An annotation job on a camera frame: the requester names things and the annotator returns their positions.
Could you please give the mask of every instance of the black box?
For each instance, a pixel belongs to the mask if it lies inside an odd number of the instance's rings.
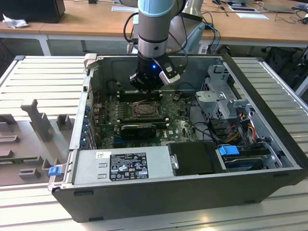
[[[58,23],[65,12],[63,0],[0,0],[2,14],[27,22]]]

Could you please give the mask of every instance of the motherboard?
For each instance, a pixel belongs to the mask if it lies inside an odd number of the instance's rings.
[[[190,100],[175,91],[145,95],[109,95],[98,110],[98,148],[165,146],[196,141],[187,114]]]

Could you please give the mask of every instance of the paper sheet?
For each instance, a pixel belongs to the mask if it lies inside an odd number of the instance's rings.
[[[254,19],[269,19],[263,14],[258,13],[236,13],[240,18],[254,18]]]

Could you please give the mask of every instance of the robotic arm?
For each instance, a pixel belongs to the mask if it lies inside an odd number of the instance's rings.
[[[129,78],[140,91],[151,93],[180,79],[184,68],[166,54],[171,20],[186,0],[139,0],[138,67]]]

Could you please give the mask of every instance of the black plastic cover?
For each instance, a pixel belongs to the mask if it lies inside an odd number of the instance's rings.
[[[176,176],[221,173],[215,145],[212,142],[184,142],[168,144],[170,155],[175,155],[179,169]]]

